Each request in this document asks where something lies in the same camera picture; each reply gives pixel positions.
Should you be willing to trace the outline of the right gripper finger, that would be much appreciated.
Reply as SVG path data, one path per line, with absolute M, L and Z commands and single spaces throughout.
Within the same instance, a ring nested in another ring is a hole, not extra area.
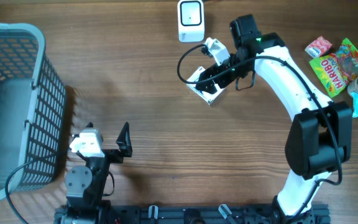
M 221 67 L 216 63 L 209 68 L 199 67 L 198 71 L 200 73 L 198 77 L 198 81 L 207 80 L 209 78 L 213 78 L 213 80 L 217 80 L 219 78 L 218 74 L 221 73 Z
M 219 81 L 210 80 L 207 82 L 197 82 L 195 88 L 199 91 L 204 91 L 207 93 L 216 93 L 219 88 Z

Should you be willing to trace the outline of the white blue carton box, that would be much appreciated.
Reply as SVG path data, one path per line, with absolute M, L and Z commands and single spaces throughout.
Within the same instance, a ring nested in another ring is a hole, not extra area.
M 188 82 L 198 82 L 198 77 L 200 73 L 198 71 L 198 68 L 196 71 L 191 75 L 190 78 L 187 79 Z M 187 84 L 187 87 L 195 92 L 198 96 L 200 96 L 205 102 L 207 102 L 208 105 L 211 105 L 214 100 L 225 90 L 225 88 L 218 88 L 218 91 L 216 93 L 207 93 L 204 91 L 199 91 L 195 88 L 196 84 Z

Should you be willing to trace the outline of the Haribo gummy candy bag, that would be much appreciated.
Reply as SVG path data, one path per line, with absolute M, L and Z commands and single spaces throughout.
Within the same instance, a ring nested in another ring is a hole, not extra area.
M 345 38 L 335 53 L 314 58 L 309 64 L 332 98 L 358 77 L 358 49 Z

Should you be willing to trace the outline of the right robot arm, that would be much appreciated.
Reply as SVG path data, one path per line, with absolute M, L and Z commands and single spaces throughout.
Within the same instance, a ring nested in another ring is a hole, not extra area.
M 327 206 L 313 205 L 320 186 L 342 182 L 342 164 L 351 156 L 352 111 L 333 102 L 308 80 L 278 34 L 262 34 L 252 15 L 230 24 L 236 52 L 212 38 L 201 44 L 214 65 L 199 68 L 187 81 L 200 93 L 216 94 L 247 75 L 262 77 L 286 108 L 291 127 L 285 144 L 290 173 L 283 189 L 265 210 L 245 209 L 244 218 L 267 223 L 329 223 Z

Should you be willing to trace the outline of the white barcode scanner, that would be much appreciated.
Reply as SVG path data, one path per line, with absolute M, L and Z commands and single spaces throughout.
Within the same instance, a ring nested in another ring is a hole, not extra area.
M 180 0 L 177 4 L 178 39 L 201 42 L 204 39 L 204 4 L 202 0 Z

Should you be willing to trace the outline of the grey plastic mesh basket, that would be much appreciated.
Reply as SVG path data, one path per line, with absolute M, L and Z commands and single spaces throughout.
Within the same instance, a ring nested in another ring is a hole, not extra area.
M 66 99 L 43 33 L 0 23 L 0 200 L 55 177 Z

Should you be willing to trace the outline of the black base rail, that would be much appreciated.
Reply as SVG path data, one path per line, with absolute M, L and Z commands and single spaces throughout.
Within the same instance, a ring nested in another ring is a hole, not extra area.
M 105 214 L 97 211 L 77 212 L 69 208 L 55 211 L 54 223 L 280 223 L 279 216 L 271 217 L 268 204 L 242 207 L 149 207 L 114 206 Z

